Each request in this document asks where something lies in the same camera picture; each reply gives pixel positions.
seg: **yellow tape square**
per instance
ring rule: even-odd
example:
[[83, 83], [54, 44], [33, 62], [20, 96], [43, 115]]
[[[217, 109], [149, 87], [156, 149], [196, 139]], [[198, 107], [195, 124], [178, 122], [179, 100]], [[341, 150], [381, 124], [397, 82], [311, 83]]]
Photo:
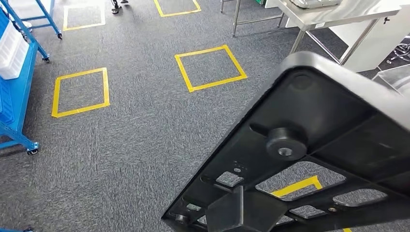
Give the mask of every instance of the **yellow tape square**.
[[[72, 77], [77, 77], [77, 76], [82, 76], [90, 73], [98, 73], [102, 72], [102, 81], [103, 81], [103, 91], [104, 91], [104, 102], [96, 105], [91, 105], [75, 110], [69, 110], [65, 112], [59, 112], [59, 97], [60, 97], [60, 83], [61, 80], [72, 78]], [[64, 75], [64, 76], [59, 76], [56, 79], [56, 85], [54, 87], [54, 99], [53, 99], [53, 109], [51, 116], [53, 117], [64, 117], [68, 115], [74, 115], [78, 113], [82, 113], [85, 111], [89, 110], [95, 110], [99, 108], [103, 108], [106, 106], [110, 105], [110, 96], [109, 96], [109, 90], [108, 90], [108, 74], [107, 74], [107, 68], [100, 68], [100, 69], [94, 69], [94, 70], [89, 70], [89, 71], [84, 71], [84, 72], [77, 72], [69, 75]]]
[[[69, 12], [69, 9], [85, 8], [85, 7], [89, 7], [89, 6], [99, 6], [99, 8], [100, 8], [100, 15], [101, 15], [101, 23], [95, 23], [95, 24], [89, 24], [89, 25], [82, 25], [82, 26], [72, 27], [72, 28], [67, 27], [67, 25], [68, 25], [68, 12]], [[104, 11], [104, 5], [103, 5], [103, 4], [98, 4], [98, 5], [82, 4], [82, 5], [69, 5], [69, 6], [64, 6], [63, 31], [67, 31], [67, 30], [77, 30], [77, 29], [83, 29], [83, 28], [91, 28], [91, 27], [102, 26], [102, 25], [105, 25], [105, 11]]]
[[[221, 81], [216, 81], [216, 82], [211, 82], [211, 83], [208, 83], [208, 84], [200, 85], [200, 86], [192, 86], [192, 84], [191, 84], [191, 82], [188, 78], [187, 72], [185, 71], [184, 65], [182, 64], [181, 57], [194, 56], [194, 55], [199, 55], [199, 54], [208, 53], [208, 52], [215, 52], [215, 51], [218, 51], [218, 50], [225, 50], [226, 53], [228, 53], [229, 58], [231, 58], [232, 62], [234, 63], [234, 65], [236, 67], [236, 69], [238, 69], [238, 72], [239, 72], [240, 75], [236, 76], [236, 77], [231, 77], [231, 78], [228, 78], [228, 79], [224, 79], [224, 80], [221, 80]], [[229, 83], [229, 82], [238, 81], [238, 80], [242, 80], [242, 79], [247, 78], [245, 72], [243, 71], [243, 69], [239, 65], [238, 61], [236, 60], [236, 58], [234, 57], [234, 55], [232, 54], [232, 52], [230, 51], [230, 49], [228, 48], [228, 46], [226, 44], [224, 44], [220, 47], [214, 47], [214, 48], [205, 49], [205, 50], [201, 50], [201, 51], [177, 54], [177, 55], [175, 55], [175, 59], [176, 59], [176, 62], [179, 66], [182, 77], [184, 78], [185, 84], [187, 85], [187, 88], [188, 88], [189, 92], [193, 92], [193, 91], [204, 89], [204, 88], [214, 87], [214, 86], [218, 86], [218, 85], [222, 85], [222, 84], [226, 84], [226, 83]]]
[[161, 17], [169, 17], [169, 16], [176, 16], [176, 15], [186, 15], [190, 13], [196, 13], [201, 11], [201, 7], [199, 6], [198, 2], [196, 0], [192, 0], [193, 4], [196, 6], [196, 10], [193, 11], [184, 11], [184, 12], [177, 12], [177, 13], [172, 13], [172, 14], [164, 14], [162, 12], [161, 6], [158, 3], [158, 0], [154, 0], [155, 6], [157, 7], [158, 13], [160, 13]]

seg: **ventilation slot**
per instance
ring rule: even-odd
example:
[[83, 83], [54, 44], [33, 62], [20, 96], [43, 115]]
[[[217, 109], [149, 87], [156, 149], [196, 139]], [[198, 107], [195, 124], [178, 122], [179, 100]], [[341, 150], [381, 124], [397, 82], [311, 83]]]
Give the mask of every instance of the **ventilation slot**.
[[233, 173], [224, 172], [217, 178], [217, 182], [229, 187], [233, 187], [237, 185], [239, 182], [241, 182], [243, 179], [244, 178], [237, 176]]
[[302, 161], [259, 183], [256, 189], [271, 193], [284, 201], [291, 201], [345, 179], [344, 176], [313, 162]]
[[376, 201], [381, 201], [387, 194], [375, 189], [361, 188], [352, 192], [335, 196], [333, 201], [348, 207], [356, 207], [364, 204], [369, 204]]
[[323, 210], [317, 209], [311, 205], [304, 205], [299, 208], [292, 209], [290, 211], [306, 219], [320, 215], [320, 214], [325, 214]]
[[201, 208], [199, 206], [194, 205], [194, 204], [188, 204], [187, 209], [193, 210], [193, 211], [200, 211], [201, 210]]
[[206, 216], [203, 215], [197, 220], [199, 223], [206, 225]]

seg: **blue rack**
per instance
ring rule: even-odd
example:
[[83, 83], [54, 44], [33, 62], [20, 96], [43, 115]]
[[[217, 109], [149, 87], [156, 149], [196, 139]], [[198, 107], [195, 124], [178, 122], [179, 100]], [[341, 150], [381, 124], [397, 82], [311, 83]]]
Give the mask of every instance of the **blue rack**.
[[22, 21], [32, 21], [32, 20], [38, 20], [38, 19], [47, 19], [48, 24], [43, 24], [43, 25], [38, 25], [38, 26], [32, 26], [29, 27], [29, 29], [34, 29], [34, 28], [44, 28], [44, 27], [52, 27], [54, 31], [56, 32], [56, 35], [59, 39], [63, 39], [63, 35], [61, 33], [61, 30], [58, 29], [57, 25], [54, 23], [52, 15], [53, 15], [53, 8], [54, 8], [54, 0], [51, 0], [51, 6], [50, 6], [50, 13], [47, 12], [46, 8], [44, 5], [41, 3], [41, 0], [35, 0], [37, 4], [39, 5], [41, 11], [44, 13], [43, 16], [37, 16], [37, 17], [31, 17], [31, 18], [22, 18]]
[[21, 144], [27, 149], [27, 153], [34, 155], [38, 152], [39, 144], [33, 142], [23, 135], [23, 124], [26, 115], [27, 102], [29, 100], [29, 94], [31, 89], [31, 81], [34, 72], [34, 63], [36, 60], [37, 51], [43, 56], [45, 62], [50, 62], [49, 55], [45, 52], [43, 47], [37, 42], [37, 40], [30, 34], [29, 29], [24, 26], [23, 21], [17, 16], [14, 10], [10, 7], [7, 0], [0, 0], [6, 8], [7, 12], [12, 15], [16, 23], [21, 30], [25, 33], [29, 39], [29, 50], [23, 63], [20, 75], [16, 79], [7, 80], [10, 85], [11, 99], [13, 105], [14, 122], [9, 125], [0, 122], [0, 134], [6, 135], [12, 140], [9, 142], [1, 143], [0, 149]]

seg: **shoe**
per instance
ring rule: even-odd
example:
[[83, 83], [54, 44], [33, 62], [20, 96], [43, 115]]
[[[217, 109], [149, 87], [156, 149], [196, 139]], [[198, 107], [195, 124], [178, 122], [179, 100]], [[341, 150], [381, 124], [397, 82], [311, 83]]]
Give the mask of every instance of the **shoe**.
[[111, 13], [113, 13], [113, 15], [118, 14], [120, 8], [121, 6], [111, 8]]

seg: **white plastic bin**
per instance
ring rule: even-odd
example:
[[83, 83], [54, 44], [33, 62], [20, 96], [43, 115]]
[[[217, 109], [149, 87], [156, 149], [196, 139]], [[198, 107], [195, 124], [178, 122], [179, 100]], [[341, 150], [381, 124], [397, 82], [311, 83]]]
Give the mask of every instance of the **white plastic bin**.
[[28, 43], [10, 22], [0, 38], [0, 76], [3, 79], [18, 78], [28, 49]]

